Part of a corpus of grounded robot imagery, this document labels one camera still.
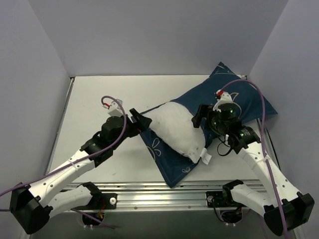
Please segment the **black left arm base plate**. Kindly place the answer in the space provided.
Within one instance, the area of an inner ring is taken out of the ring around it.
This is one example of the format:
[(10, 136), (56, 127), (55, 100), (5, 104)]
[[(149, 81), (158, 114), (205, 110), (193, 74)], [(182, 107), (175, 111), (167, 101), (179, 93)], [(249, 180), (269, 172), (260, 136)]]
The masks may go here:
[(116, 193), (102, 193), (93, 197), (87, 205), (76, 207), (77, 210), (114, 210), (117, 208)]

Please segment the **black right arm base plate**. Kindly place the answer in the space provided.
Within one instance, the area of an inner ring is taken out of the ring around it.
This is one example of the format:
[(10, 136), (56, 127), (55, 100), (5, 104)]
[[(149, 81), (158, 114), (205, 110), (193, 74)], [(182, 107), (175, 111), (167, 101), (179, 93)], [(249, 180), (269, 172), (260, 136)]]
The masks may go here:
[(246, 207), (243, 204), (237, 202), (228, 201), (223, 197), (222, 191), (207, 191), (205, 193), (206, 203), (209, 208), (237, 208)]

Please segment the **blue pillowcase with gold script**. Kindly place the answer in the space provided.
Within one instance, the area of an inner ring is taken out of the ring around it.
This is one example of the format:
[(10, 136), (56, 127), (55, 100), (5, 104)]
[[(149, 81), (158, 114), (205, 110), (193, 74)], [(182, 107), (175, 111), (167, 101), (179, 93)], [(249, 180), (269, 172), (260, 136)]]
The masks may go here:
[[(226, 92), (230, 94), (234, 104), (237, 106), (236, 115), (243, 124), (246, 124), (261, 117), (262, 104), (258, 92), (247, 83), (235, 83), (234, 80), (238, 79), (239, 77), (225, 64), (219, 62), (205, 81), (180, 97), (168, 102), (175, 102), (183, 105), (190, 111), (193, 117), (200, 104), (216, 104), (217, 100), (214, 94), (218, 90), (225, 88)], [(266, 98), (265, 101), (267, 107), (266, 115), (277, 114), (276, 110)], [(142, 114), (144, 115), (159, 106), (149, 109)], [(199, 128), (204, 132), (205, 146), (208, 149), (213, 140), (217, 138), (217, 134), (205, 129), (205, 121), (201, 122)], [(197, 163), (193, 163), (188, 157), (180, 155), (159, 138), (150, 128), (141, 134), (141, 138), (155, 160), (164, 181), (171, 188), (175, 187), (187, 173), (194, 169), (198, 162), (201, 161), (199, 160)]]

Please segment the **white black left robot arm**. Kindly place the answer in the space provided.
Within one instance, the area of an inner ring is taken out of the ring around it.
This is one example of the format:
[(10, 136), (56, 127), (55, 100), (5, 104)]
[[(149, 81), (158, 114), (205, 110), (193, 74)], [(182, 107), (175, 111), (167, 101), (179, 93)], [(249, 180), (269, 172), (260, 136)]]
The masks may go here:
[(86, 182), (73, 190), (63, 189), (86, 172), (97, 168), (128, 137), (146, 131), (152, 120), (130, 109), (133, 119), (119, 113), (110, 115), (91, 139), (54, 171), (37, 182), (18, 184), (11, 193), (9, 210), (31, 235), (43, 228), (50, 218), (77, 207), (97, 209), (105, 201), (100, 189)]

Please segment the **white pillow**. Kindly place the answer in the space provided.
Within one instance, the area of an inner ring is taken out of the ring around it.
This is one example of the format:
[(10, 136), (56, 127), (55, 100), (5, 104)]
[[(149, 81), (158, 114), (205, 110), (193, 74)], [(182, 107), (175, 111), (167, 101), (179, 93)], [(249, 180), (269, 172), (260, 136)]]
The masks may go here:
[(194, 128), (192, 114), (181, 104), (167, 102), (144, 114), (152, 120), (150, 129), (168, 146), (193, 163), (209, 164), (211, 155), (205, 146), (204, 132)]

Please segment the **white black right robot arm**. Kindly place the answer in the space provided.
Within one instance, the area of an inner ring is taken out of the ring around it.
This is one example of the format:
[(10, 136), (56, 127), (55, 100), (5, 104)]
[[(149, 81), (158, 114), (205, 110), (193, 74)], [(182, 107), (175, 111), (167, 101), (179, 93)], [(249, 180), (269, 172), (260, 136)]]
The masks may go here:
[(195, 128), (206, 119), (205, 128), (224, 137), (226, 144), (247, 163), (264, 186), (267, 195), (252, 190), (241, 180), (223, 185), (221, 199), (226, 205), (242, 204), (263, 217), (266, 225), (277, 236), (305, 224), (315, 201), (297, 189), (263, 152), (262, 140), (236, 116), (233, 103), (201, 104), (192, 118)]

